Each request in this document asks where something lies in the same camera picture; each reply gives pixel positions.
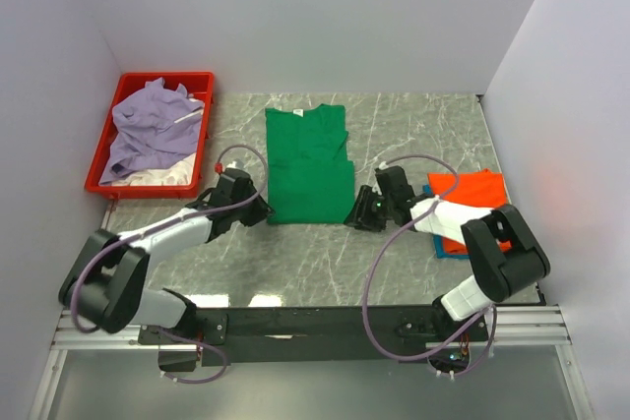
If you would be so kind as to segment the green t-shirt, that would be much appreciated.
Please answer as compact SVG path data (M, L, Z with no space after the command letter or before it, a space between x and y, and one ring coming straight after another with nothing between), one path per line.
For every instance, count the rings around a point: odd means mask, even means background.
M268 198L281 224L342 224L354 204L354 164L347 155L346 108L313 109L266 116Z

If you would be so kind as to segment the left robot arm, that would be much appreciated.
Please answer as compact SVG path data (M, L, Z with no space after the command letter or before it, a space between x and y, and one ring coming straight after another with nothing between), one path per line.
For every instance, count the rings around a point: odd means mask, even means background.
M250 174L229 167L215 187L163 220L135 231L93 233L64 279L59 301L82 333L117 333L136 323L186 342L202 332L198 308L171 289L147 288L151 270L218 239L234 223L251 227L273 213Z

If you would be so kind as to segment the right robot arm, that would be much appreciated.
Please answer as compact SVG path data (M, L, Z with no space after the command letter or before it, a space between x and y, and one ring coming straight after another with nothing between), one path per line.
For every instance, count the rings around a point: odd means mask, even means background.
M344 225L380 232L393 221L465 246L472 275L433 303L432 328L440 338L457 338L470 316L549 275L548 257L516 207L471 207L416 194L400 166L377 169L375 175L374 186L360 187Z

